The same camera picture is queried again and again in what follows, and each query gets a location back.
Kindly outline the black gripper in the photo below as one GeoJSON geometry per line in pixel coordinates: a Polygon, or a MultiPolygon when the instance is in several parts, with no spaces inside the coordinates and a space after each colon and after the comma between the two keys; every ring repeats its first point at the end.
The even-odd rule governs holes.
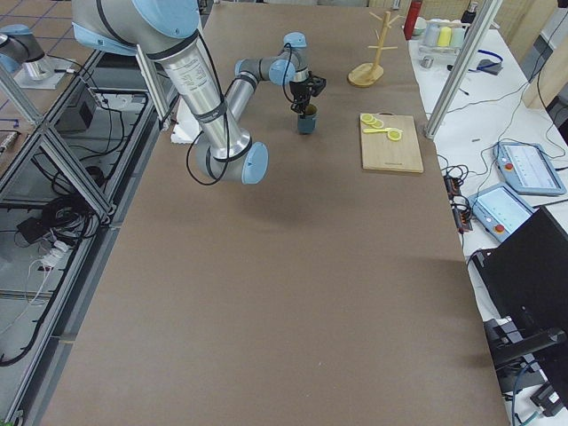
{"type": "Polygon", "coordinates": [[[301,82],[292,81],[289,83],[289,89],[293,98],[291,109],[296,114],[304,114],[310,105],[312,89],[308,88],[308,81],[309,78],[301,82]]]}

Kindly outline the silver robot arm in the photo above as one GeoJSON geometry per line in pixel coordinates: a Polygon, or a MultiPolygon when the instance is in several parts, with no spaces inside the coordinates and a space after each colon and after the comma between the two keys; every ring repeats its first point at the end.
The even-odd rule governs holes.
{"type": "Polygon", "coordinates": [[[270,82],[279,86],[297,114],[297,131],[308,135],[315,131],[317,107],[312,99],[319,96],[327,81],[309,67],[306,37],[301,32],[288,33],[276,56],[242,59],[235,65],[235,77],[225,96],[235,119],[240,119],[258,84],[270,82]]]}
{"type": "Polygon", "coordinates": [[[162,66],[200,125],[189,150],[212,185],[220,180],[254,185],[265,176],[266,145],[238,124],[260,82],[280,86],[300,116],[326,86],[309,69],[304,34],[293,32],[285,35],[278,55],[238,62],[231,86],[222,90],[195,1],[74,1],[72,13],[80,44],[123,56],[141,51],[162,66]]]}

